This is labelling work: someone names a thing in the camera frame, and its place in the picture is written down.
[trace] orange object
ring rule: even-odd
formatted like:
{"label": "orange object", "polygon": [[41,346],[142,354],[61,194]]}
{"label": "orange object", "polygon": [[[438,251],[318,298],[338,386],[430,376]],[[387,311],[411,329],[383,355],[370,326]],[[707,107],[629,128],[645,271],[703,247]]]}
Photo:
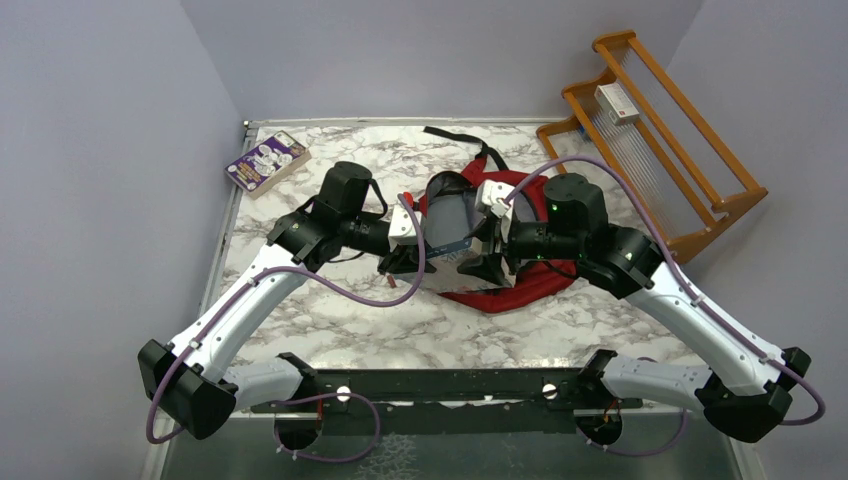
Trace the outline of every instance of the orange object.
{"label": "orange object", "polygon": [[[551,138],[583,128],[607,164],[633,187],[678,263],[686,263],[762,200],[760,186],[704,120],[632,30],[598,37],[592,48],[607,68],[569,85],[562,97],[574,115],[536,134],[551,158]],[[617,82],[640,112],[612,125],[594,97]],[[565,169],[560,165],[560,172]]]}

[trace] marble surface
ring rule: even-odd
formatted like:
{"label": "marble surface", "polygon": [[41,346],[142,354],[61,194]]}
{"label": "marble surface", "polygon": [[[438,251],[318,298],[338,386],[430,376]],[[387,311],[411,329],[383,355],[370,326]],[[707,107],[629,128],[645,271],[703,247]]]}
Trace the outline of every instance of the marble surface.
{"label": "marble surface", "polygon": [[[514,170],[532,171],[548,160],[536,125],[449,126],[484,139]],[[278,127],[259,131],[259,141]],[[398,192],[421,195],[427,180],[443,170],[461,170],[477,152],[471,144],[422,132],[421,126],[286,126],[313,159],[257,200],[242,197],[226,255],[222,292],[249,265],[274,221],[315,194],[336,161],[369,168],[391,202]],[[597,156],[574,136],[556,138],[560,153]],[[610,221],[641,227],[641,220],[615,181],[589,165],[569,167],[605,191]],[[367,209],[379,211],[369,194]],[[343,251],[342,256],[352,255]],[[400,296],[365,256],[328,264],[319,273],[370,298]],[[420,291],[397,307],[378,309],[347,300],[307,282],[282,302],[240,350],[235,363],[267,360],[291,351],[314,367],[473,368],[580,366],[598,348],[674,363],[700,363],[697,356],[648,315],[583,280],[556,296],[508,313],[489,315],[433,293]]]}

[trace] metal frame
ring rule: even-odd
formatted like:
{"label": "metal frame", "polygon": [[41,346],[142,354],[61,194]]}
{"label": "metal frame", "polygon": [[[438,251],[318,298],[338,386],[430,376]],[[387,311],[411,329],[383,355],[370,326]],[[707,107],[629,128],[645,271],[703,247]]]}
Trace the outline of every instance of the metal frame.
{"label": "metal frame", "polygon": [[[410,118],[316,118],[316,119],[301,119],[301,120],[262,120],[262,121],[245,121],[245,137],[242,148],[242,153],[246,153],[253,148],[256,141],[256,136],[260,128],[280,126],[304,126],[304,125],[322,125],[322,126],[351,126],[351,125],[516,125],[516,124],[544,124],[551,123],[550,118],[429,118],[429,117],[410,117]],[[203,296],[199,304],[198,316],[208,310],[212,303],[218,298],[218,289],[223,277],[224,265],[230,245],[230,237],[233,233],[236,218],[238,217],[238,209],[241,202],[241,190],[233,186],[230,191],[230,196],[224,218],[221,223],[221,231],[219,232],[218,245],[220,246],[214,254],[212,265],[210,267],[209,276],[204,289]],[[650,413],[650,414],[667,414],[676,412],[677,409],[654,404],[646,404],[643,408],[630,409],[622,412],[627,415]],[[595,414],[600,412],[597,409],[574,409],[573,416]],[[248,418],[266,421],[270,418],[284,420],[287,414],[284,413],[268,413],[264,412],[236,412],[231,418]],[[166,432],[175,428],[175,422],[167,415],[159,415],[154,426],[154,432],[157,436],[164,435]],[[762,464],[757,455],[754,445],[742,443],[733,439],[729,439],[731,454],[734,456],[741,478],[743,480],[765,480],[767,477]],[[160,480],[165,468],[165,461],[168,455],[169,444],[151,445],[148,449],[145,459],[141,480]]]}

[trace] gray wall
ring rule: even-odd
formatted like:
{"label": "gray wall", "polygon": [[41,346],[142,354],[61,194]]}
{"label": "gray wall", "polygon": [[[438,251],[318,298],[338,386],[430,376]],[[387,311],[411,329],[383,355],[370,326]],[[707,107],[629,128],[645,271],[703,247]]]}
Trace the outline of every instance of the gray wall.
{"label": "gray wall", "polygon": [[182,0],[245,118],[565,116],[632,28],[663,64],[702,0]]}
{"label": "gray wall", "polygon": [[[770,190],[687,270],[740,321],[813,357],[824,420],[774,431],[771,479],[843,478],[848,397],[848,4],[706,0],[669,71]],[[795,392],[791,416],[812,412]]]}
{"label": "gray wall", "polygon": [[176,0],[0,6],[0,478],[137,478],[240,122]]}

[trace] purple cable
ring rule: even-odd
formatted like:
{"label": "purple cable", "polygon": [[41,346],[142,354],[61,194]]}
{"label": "purple cable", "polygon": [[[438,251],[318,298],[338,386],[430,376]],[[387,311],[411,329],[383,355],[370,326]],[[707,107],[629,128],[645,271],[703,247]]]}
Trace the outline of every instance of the purple cable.
{"label": "purple cable", "polygon": [[[621,178],[621,175],[619,175],[618,172],[610,168],[609,165],[607,165],[606,163],[594,159],[592,157],[587,157],[583,155],[569,155],[557,158],[555,160],[551,160],[550,162],[545,163],[544,165],[524,177],[524,180],[519,182],[518,185],[516,185],[515,188],[512,190],[512,192],[510,192],[509,195],[506,196],[504,202],[509,203],[510,200],[513,199],[513,197],[518,195],[518,192],[520,192],[528,183],[530,183],[534,178],[538,177],[545,170],[567,162],[584,162],[592,164],[600,168],[601,170],[607,172],[618,182],[619,185],[621,185],[621,188],[624,190],[624,193],[627,194],[627,198],[630,199],[630,202],[636,208],[636,211],[639,212],[639,216],[642,217],[642,221],[645,222],[645,226],[648,227],[648,230],[651,232],[651,235],[657,241],[657,245],[659,245],[660,250],[662,251],[663,258],[665,258],[665,261],[669,266],[669,270],[671,270],[671,274],[674,276],[675,280],[677,280],[677,283],[680,285],[680,288],[682,288],[683,291],[685,291],[686,294],[689,295],[689,298],[691,298],[692,300],[697,300],[698,294],[695,293],[692,287],[689,286],[686,279],[683,278],[683,275],[680,272],[680,267],[677,265],[677,262],[674,261],[674,257],[672,257],[671,252],[668,250],[668,246],[666,246],[665,242],[662,241],[662,235],[660,235],[659,230],[657,230],[657,226],[654,225],[654,222],[651,220],[651,217],[648,215],[648,212],[647,210],[645,210],[645,207],[639,202],[639,199],[636,197],[636,193],[633,191],[632,188],[630,188],[630,185],[628,185],[627,182],[625,182],[624,179]],[[757,355],[760,360],[765,361],[772,367],[778,369],[781,373],[794,380],[798,385],[801,386],[801,388],[806,390],[811,397],[813,397],[813,400],[816,402],[815,413],[813,413],[809,417],[799,418],[796,420],[784,420],[783,422],[781,422],[781,425],[808,425],[824,416],[826,408],[824,404],[824,399],[809,382],[807,382],[803,377],[792,371],[792,369],[790,369],[786,365],[778,362],[777,360],[768,358],[768,354],[766,354],[766,352],[762,351],[753,342],[748,340],[747,337],[739,333],[738,330],[736,330],[735,328],[733,328],[732,325],[727,323],[727,320],[722,318],[722,316],[719,315],[718,312],[713,310],[709,305],[707,305],[706,302],[700,302],[698,306],[700,306],[704,313],[706,313],[714,322],[719,324],[719,326],[721,326],[721,328],[724,329],[724,331],[726,331],[728,334],[730,334],[730,336],[732,336],[737,342],[741,343],[748,350],[754,352],[754,354]]]}
{"label": "purple cable", "polygon": [[363,397],[358,393],[348,392],[348,393],[322,393],[321,395],[315,395],[312,397],[299,398],[297,400],[285,400],[276,402],[280,405],[300,405],[302,403],[314,402],[316,400],[323,400],[325,398],[334,398],[334,397],[351,397],[357,400],[360,400],[365,405],[368,405],[368,408],[371,409],[371,413],[374,414],[374,436],[371,438],[371,443],[365,447],[365,450],[357,453],[356,455],[351,455],[349,457],[342,458],[330,458],[330,457],[322,457],[320,455],[312,455],[311,453],[301,453],[298,450],[289,450],[283,445],[283,442],[280,440],[280,434],[277,431],[277,428],[274,427],[274,441],[277,442],[277,447],[286,452],[294,455],[295,458],[305,458],[307,460],[315,460],[316,462],[324,462],[324,463],[349,463],[355,462],[374,450],[374,447],[377,446],[377,442],[380,440],[380,412],[377,411],[377,406],[371,400]]}
{"label": "purple cable", "polygon": [[[657,361],[654,360],[651,357],[639,357],[636,360],[645,360],[645,361],[648,361],[648,362],[657,363]],[[604,445],[597,444],[597,443],[593,442],[592,440],[590,440],[589,437],[587,437],[586,434],[583,433],[582,430],[577,429],[577,431],[580,432],[580,435],[582,435],[583,438],[588,440],[589,445],[591,445],[591,446],[593,446],[597,449],[603,450],[604,453],[611,453],[613,455],[618,455],[619,457],[635,457],[635,458],[638,458],[638,457],[650,457],[650,456],[653,456],[653,455],[659,455],[661,453],[667,452],[668,450],[671,450],[672,448],[674,448],[675,445],[677,445],[677,443],[680,441],[680,439],[683,438],[683,433],[686,432],[686,429],[688,427],[689,427],[689,414],[688,414],[688,412],[686,412],[685,408],[681,408],[680,409],[680,425],[677,427],[677,432],[674,434],[673,437],[671,437],[671,440],[669,440],[662,447],[654,448],[654,449],[651,449],[651,450],[645,450],[644,452],[628,452],[626,450],[618,450],[618,449],[615,449],[615,448],[611,448],[609,446],[604,448]]]}
{"label": "purple cable", "polygon": [[[399,298],[394,300],[389,300],[386,302],[371,300],[368,298],[360,297],[355,293],[348,292],[342,287],[334,284],[333,282],[327,280],[324,277],[321,277],[315,273],[312,273],[308,270],[304,270],[300,267],[273,267],[267,270],[263,270],[261,273],[258,273],[255,277],[253,277],[253,284],[258,285],[260,281],[267,278],[269,275],[273,275],[275,273],[297,273],[300,275],[304,275],[313,280],[316,280],[318,283],[330,288],[336,293],[341,294],[344,297],[347,297],[353,301],[359,302],[363,305],[368,305],[370,307],[394,307],[395,305],[400,305],[401,303],[409,300],[410,297],[418,290],[418,287],[421,286],[421,281],[424,279],[424,264],[426,263],[426,252],[424,249],[424,232],[421,230],[421,225],[418,223],[418,219],[415,217],[415,212],[412,210],[412,207],[406,202],[406,199],[403,195],[398,194],[398,200],[400,200],[400,204],[403,206],[406,213],[409,215],[410,220],[412,220],[412,227],[415,229],[415,235],[418,240],[418,272],[415,274],[415,280],[412,282],[412,286],[409,287],[409,290],[406,291]],[[215,312],[215,315],[209,319],[209,322],[197,333],[197,335],[192,339],[198,344],[200,344],[206,335],[215,327],[215,325],[223,318],[224,314],[229,311],[230,308],[251,288],[253,285],[250,283],[246,283],[241,286],[236,293],[233,294],[230,298],[227,299],[226,302],[221,306],[221,308]],[[162,437],[156,437],[153,432],[153,425],[156,422],[156,409],[159,408],[159,402],[162,401],[162,395],[165,393],[165,389],[167,385],[171,382],[171,379],[174,377],[174,374],[177,372],[177,369],[180,365],[182,365],[186,358],[191,355],[194,349],[191,346],[187,346],[185,350],[174,360],[174,363],[168,368],[168,371],[165,372],[165,375],[162,377],[162,381],[159,382],[159,386],[156,388],[156,392],[153,394],[153,399],[150,402],[150,410],[147,411],[147,426],[146,426],[146,434],[147,441],[158,445],[161,443],[165,443],[168,440],[177,436],[180,432],[184,430],[183,427],[177,427],[172,432],[168,433]]]}

